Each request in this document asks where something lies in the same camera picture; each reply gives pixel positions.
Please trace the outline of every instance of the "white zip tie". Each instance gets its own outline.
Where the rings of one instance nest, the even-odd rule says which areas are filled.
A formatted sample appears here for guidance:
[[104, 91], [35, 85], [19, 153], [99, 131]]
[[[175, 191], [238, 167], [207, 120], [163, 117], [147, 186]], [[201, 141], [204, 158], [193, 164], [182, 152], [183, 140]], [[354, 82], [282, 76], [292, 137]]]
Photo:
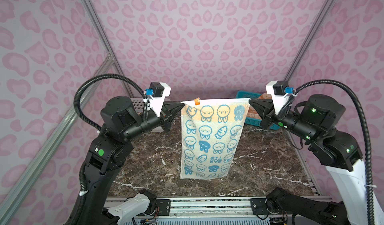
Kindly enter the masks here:
[[79, 196], [83, 196], [84, 194], [88, 193], [88, 191], [89, 191], [89, 190], [86, 190], [86, 191], [84, 191], [84, 192], [83, 192], [83, 191], [80, 191], [80, 192], [79, 192]]

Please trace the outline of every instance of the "marble tabletop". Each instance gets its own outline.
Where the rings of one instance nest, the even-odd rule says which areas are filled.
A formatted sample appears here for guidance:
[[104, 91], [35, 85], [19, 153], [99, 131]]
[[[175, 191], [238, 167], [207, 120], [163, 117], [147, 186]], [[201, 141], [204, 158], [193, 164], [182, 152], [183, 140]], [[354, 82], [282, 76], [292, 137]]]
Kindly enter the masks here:
[[313, 195], [294, 148], [281, 129], [263, 131], [244, 125], [228, 176], [212, 180], [180, 179], [180, 117], [170, 132], [150, 132], [132, 144], [134, 150], [109, 196], [130, 197], [141, 189], [149, 189], [158, 197], [265, 196], [275, 187], [300, 196]]

